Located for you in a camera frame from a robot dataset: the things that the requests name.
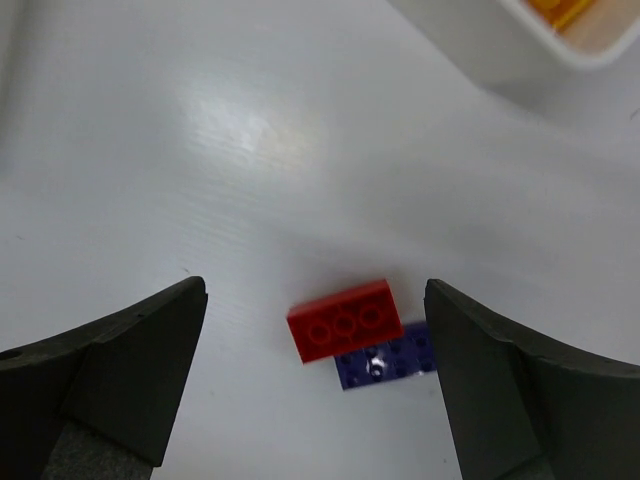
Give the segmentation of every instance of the red lego brick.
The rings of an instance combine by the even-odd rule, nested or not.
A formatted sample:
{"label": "red lego brick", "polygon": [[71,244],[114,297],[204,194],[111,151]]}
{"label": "red lego brick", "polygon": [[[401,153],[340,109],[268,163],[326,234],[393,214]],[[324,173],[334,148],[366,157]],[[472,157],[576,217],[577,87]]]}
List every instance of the red lego brick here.
{"label": "red lego brick", "polygon": [[386,280],[297,305],[289,310],[287,322],[302,363],[404,334]]}

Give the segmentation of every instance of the lego stud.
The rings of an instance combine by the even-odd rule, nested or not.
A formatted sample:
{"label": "lego stud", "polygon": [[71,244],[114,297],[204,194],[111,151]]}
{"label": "lego stud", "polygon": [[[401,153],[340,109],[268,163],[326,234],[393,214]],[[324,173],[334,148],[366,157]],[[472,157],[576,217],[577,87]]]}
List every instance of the lego stud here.
{"label": "lego stud", "polygon": [[358,374],[354,371],[350,371],[347,375],[347,385],[349,388],[357,387],[360,383],[360,379],[358,378]]}
{"label": "lego stud", "polygon": [[402,340],[391,340],[389,342],[389,349],[393,352],[393,353],[400,353],[400,350],[402,350]]}
{"label": "lego stud", "polygon": [[374,382],[381,382],[384,374],[384,367],[382,365],[371,365],[369,367],[369,375]]}
{"label": "lego stud", "polygon": [[341,313],[333,321],[333,331],[341,337],[351,337],[356,331],[355,319],[346,313]]}
{"label": "lego stud", "polygon": [[316,345],[326,345],[331,340],[331,331],[324,323],[311,325],[308,331],[309,340]]}
{"label": "lego stud", "polygon": [[402,378],[407,376],[407,362],[404,360],[396,360],[393,367],[396,370],[396,377]]}
{"label": "lego stud", "polygon": [[378,356],[378,348],[377,347],[367,347],[364,349],[364,354],[366,357],[371,360]]}
{"label": "lego stud", "polygon": [[380,310],[371,305],[364,307],[360,312],[360,325],[365,328],[376,328],[382,322]]}

